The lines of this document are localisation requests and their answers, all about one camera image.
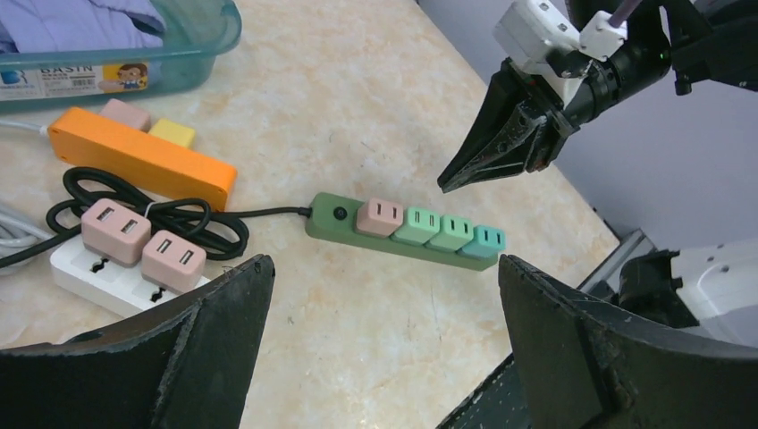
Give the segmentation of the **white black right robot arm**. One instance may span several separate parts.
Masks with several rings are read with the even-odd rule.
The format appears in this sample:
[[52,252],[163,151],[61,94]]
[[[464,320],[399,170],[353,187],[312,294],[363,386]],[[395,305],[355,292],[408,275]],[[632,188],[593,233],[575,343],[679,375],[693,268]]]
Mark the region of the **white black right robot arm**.
[[[684,96],[711,80],[757,89],[754,1],[516,1],[494,29],[506,52],[443,192],[554,161],[580,127],[669,72]],[[656,250],[625,238],[582,291],[660,324],[757,343],[757,242]]]

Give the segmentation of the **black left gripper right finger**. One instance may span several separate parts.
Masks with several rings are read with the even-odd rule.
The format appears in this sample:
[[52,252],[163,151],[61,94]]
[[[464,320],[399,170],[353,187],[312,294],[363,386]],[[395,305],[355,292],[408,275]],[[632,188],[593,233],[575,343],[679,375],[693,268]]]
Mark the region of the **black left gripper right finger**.
[[498,281],[535,427],[756,427],[756,349],[629,313],[518,257],[501,257]]

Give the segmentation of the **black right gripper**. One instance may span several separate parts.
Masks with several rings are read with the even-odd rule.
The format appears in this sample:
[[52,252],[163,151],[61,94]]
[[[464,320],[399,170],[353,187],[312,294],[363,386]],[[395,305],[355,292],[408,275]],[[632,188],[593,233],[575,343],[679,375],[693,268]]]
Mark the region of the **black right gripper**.
[[478,182],[539,172],[579,129],[543,77],[520,71],[507,58],[491,77],[468,135],[437,184],[449,193]]

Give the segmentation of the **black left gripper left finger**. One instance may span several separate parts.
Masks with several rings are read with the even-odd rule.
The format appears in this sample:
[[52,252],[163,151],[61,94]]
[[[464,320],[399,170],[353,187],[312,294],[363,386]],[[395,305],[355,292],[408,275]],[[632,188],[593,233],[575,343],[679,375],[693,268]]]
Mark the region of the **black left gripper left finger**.
[[258,255],[64,343],[3,350],[2,427],[238,427],[274,278]]

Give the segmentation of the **light green usb plug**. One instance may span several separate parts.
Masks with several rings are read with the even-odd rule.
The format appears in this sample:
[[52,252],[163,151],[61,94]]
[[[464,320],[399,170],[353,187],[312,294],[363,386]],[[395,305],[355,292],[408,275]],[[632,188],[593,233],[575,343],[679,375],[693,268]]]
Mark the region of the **light green usb plug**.
[[440,218],[441,216],[433,210],[408,206],[402,225],[391,235],[391,239],[413,246],[423,246],[440,231]]

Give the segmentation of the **green power strip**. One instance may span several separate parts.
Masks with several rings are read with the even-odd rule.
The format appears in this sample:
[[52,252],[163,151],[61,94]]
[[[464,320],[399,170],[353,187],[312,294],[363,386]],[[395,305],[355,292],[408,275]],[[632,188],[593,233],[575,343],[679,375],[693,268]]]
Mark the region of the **green power strip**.
[[321,192],[310,209],[305,231],[314,239],[479,272],[495,265],[507,244],[500,228],[381,198]]

